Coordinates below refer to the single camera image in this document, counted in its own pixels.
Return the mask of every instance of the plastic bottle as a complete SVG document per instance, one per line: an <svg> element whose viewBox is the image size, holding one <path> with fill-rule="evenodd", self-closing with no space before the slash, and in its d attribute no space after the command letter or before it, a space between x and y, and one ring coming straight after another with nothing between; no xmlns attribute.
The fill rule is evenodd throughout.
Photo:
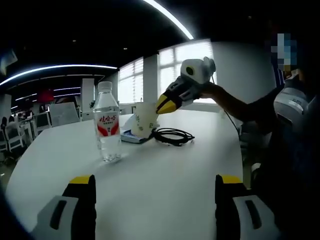
<svg viewBox="0 0 320 240"><path fill-rule="evenodd" d="M119 106L111 93L112 82L100 82L98 91L99 94L93 108L97 145L105 162L116 162L121 158Z"/></svg>

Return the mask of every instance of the black cable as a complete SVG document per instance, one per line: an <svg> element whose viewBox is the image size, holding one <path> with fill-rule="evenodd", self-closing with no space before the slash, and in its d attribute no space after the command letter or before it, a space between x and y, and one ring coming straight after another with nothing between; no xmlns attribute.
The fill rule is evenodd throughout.
<svg viewBox="0 0 320 240"><path fill-rule="evenodd" d="M214 80L213 76L211 76L211 78L212 78L213 84L215 84L215 80ZM226 114L226 115L228 116L228 118L230 119L231 123L233 124L233 126L234 126L234 128L235 128L235 130L236 130L236 133L238 134L238 137L240 138L240 133L239 133L239 130L238 130L236 124L234 123L234 121L232 121L229 113L227 113L227 111L224 110L224 109L223 109L223 111L225 112L225 114Z"/></svg>
<svg viewBox="0 0 320 240"><path fill-rule="evenodd" d="M186 144L188 141L194 139L195 137L192 136L190 133L186 131L182 131L175 128L158 128L152 131L153 137L163 143L172 144L177 147L181 147L183 144ZM169 137L165 137L163 135L175 135L181 138L179 139L172 139Z"/></svg>

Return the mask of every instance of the window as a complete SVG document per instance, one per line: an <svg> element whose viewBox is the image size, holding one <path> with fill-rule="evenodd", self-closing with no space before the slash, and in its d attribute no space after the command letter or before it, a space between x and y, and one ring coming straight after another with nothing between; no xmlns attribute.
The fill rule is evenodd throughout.
<svg viewBox="0 0 320 240"><path fill-rule="evenodd" d="M143 71L143 58L120 68L118 74L118 100L120 104L133 104L144 100Z"/></svg>
<svg viewBox="0 0 320 240"><path fill-rule="evenodd" d="M182 45L176 45L159 51L159 81L158 96L164 93L170 83L180 75L181 64L186 59L213 59L213 50L210 40L201 40ZM213 74L214 82L217 82L216 72ZM194 103L215 104L210 98L196 99Z"/></svg>

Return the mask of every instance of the paper cup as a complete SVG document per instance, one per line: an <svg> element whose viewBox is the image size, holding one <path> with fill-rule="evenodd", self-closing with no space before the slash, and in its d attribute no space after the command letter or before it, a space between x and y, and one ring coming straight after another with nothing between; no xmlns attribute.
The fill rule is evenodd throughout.
<svg viewBox="0 0 320 240"><path fill-rule="evenodd" d="M137 103L131 133L140 138L149 138L157 118L156 104L148 102Z"/></svg>

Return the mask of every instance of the ceiling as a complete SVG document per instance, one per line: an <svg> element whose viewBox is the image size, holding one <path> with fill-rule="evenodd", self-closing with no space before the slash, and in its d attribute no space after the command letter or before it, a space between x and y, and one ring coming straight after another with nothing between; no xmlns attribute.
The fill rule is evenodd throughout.
<svg viewBox="0 0 320 240"><path fill-rule="evenodd" d="M157 2L180 20L195 40L210 38L262 45L266 38L265 17L235 15L229 13L227 7L220 12L214 3L201 0ZM6 76L0 75L0 83L26 70L53 65L94 64L119 68L189 40L169 19L142 0L26 2L18 9L16 6L6 9L0 19L8 23L1 29L5 37L0 40L0 54L13 49L18 61L7 68ZM14 100L47 88L80 87L82 78L46 77L79 74L107 77L116 71L69 67L34 72L1 85L0 93L11 94Z"/></svg>

